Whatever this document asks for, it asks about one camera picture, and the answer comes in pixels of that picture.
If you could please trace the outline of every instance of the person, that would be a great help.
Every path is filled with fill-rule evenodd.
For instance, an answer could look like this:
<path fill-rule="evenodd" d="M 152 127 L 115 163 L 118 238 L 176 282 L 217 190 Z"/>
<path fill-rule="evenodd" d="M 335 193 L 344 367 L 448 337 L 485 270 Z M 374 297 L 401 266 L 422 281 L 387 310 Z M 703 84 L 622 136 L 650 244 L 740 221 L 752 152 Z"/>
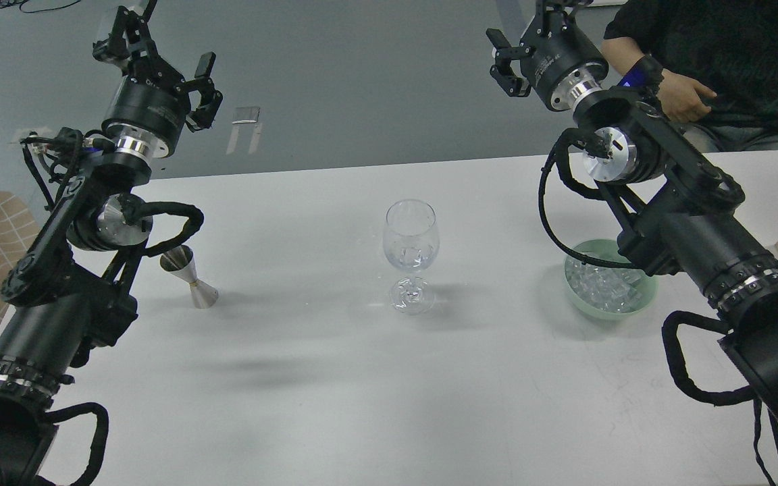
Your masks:
<path fill-rule="evenodd" d="M 621 74 L 649 53 L 663 113 L 701 152 L 778 150 L 778 1 L 629 0 L 602 55 Z"/>

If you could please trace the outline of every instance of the white table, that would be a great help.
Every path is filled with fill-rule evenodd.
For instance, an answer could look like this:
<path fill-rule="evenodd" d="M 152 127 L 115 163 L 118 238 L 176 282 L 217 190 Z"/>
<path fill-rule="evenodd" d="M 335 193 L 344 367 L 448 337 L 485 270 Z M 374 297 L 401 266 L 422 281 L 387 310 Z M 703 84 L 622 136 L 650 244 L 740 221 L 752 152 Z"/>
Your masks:
<path fill-rule="evenodd" d="M 713 315 L 685 274 L 661 277 L 654 304 L 621 323 L 571 307 L 563 255 L 536 211 L 543 160 L 167 179 L 136 190 L 206 213 L 188 245 L 222 296 L 197 310 L 185 283 L 157 259 L 143 262 L 132 291 L 140 317 L 56 397 L 55 408 L 92 400 L 110 411 L 96 484 L 764 483 L 751 405 L 697 403 L 668 373 L 663 319 Z M 778 152 L 711 160 L 744 186 L 737 218 L 762 245 L 778 240 Z M 617 234 L 604 203 L 570 193 L 556 174 L 548 194 L 568 244 Z M 438 303 L 418 317 L 387 306 L 400 274 L 380 247 L 384 213 L 405 197 L 432 204 L 442 241 L 423 274 Z M 180 225 L 155 218 L 153 240 Z M 681 332 L 691 376 L 713 391 L 745 384 L 716 338 Z M 94 426 L 63 425 L 47 478 L 81 473 Z M 762 451 L 778 477 L 771 443 L 766 430 Z"/>

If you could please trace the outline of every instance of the person's arm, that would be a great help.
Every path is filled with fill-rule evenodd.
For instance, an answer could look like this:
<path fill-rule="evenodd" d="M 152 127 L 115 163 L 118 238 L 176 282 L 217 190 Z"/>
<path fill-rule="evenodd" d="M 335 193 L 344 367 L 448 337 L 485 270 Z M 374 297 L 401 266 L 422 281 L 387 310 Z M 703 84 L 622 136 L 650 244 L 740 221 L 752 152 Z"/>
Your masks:
<path fill-rule="evenodd" d="M 626 74 L 644 53 L 632 37 L 615 37 L 602 42 L 602 55 L 618 73 Z M 716 93 L 694 78 L 662 69 L 658 98 L 668 119 L 681 123 L 701 119 L 710 113 L 701 97 L 715 98 Z"/>

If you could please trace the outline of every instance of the jigger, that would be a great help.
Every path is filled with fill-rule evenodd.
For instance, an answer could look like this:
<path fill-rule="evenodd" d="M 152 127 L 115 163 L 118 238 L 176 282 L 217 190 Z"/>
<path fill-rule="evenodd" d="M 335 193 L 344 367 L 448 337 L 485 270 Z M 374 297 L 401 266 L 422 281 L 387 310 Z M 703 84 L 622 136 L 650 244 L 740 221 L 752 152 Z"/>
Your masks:
<path fill-rule="evenodd" d="M 179 245 L 169 252 L 164 252 L 161 255 L 161 268 L 188 282 L 194 307 L 209 308 L 218 300 L 218 290 L 197 279 L 197 267 L 194 265 L 194 252 L 191 248 Z"/>

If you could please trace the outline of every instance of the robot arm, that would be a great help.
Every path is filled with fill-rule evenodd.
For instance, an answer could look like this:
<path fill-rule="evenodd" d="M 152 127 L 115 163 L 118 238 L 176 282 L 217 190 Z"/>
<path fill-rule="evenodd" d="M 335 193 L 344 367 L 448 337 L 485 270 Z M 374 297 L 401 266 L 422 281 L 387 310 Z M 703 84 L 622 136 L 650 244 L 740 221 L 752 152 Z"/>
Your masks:
<path fill-rule="evenodd" d="M 181 245 L 203 223 L 196 207 L 178 202 L 145 203 L 130 193 L 151 178 L 152 158 L 175 151 L 182 128 L 212 126 L 222 94 L 209 77 L 214 54 L 201 58 L 194 80 L 157 54 L 147 21 L 155 0 L 136 10 L 118 7 L 95 43 L 99 61 L 117 65 L 122 82 L 98 138 L 64 128 L 53 139 L 31 136 L 68 166 L 52 214 L 28 252 L 2 285 L 2 298 L 16 307 L 0 337 L 0 486 L 51 484 L 37 476 L 58 422 L 82 413 L 98 417 L 90 464 L 75 484 L 99 472 L 106 412 L 83 404 L 47 412 L 60 385 L 73 383 L 68 367 L 86 364 L 89 351 L 112 346 L 136 319 L 129 295 L 141 259 Z M 201 95 L 191 110 L 190 92 Z M 147 248 L 152 216 L 185 216 L 182 233 Z M 72 246 L 115 251 L 102 275 L 74 262 Z"/>
<path fill-rule="evenodd" d="M 519 46 L 499 30 L 488 30 L 495 48 L 491 75 L 510 96 L 527 96 L 532 89 L 549 110 L 571 109 L 578 127 L 604 142 L 607 148 L 599 147 L 586 160 L 595 188 L 574 181 L 568 163 L 559 165 L 561 179 L 578 194 L 608 203 L 623 228 L 617 236 L 620 253 L 636 267 L 648 275 L 685 271 L 694 280 L 719 315 L 716 326 L 698 326 L 725 335 L 720 345 L 751 392 L 728 400 L 757 396 L 778 419 L 778 260 L 734 218 L 744 200 L 739 184 L 661 115 L 655 99 L 661 67 L 653 59 L 643 58 L 618 86 L 602 89 L 607 64 L 578 30 L 574 15 L 565 12 L 587 3 L 538 0 L 537 18 Z M 512 61 L 521 64 L 522 77 L 515 75 Z M 649 202 L 629 189 L 633 182 L 661 175 L 665 184 Z M 669 365 L 681 390 L 722 405 L 715 394 L 695 393 L 685 369 L 678 369 L 676 326 L 701 319 L 685 313 L 669 317 L 663 329 Z"/>

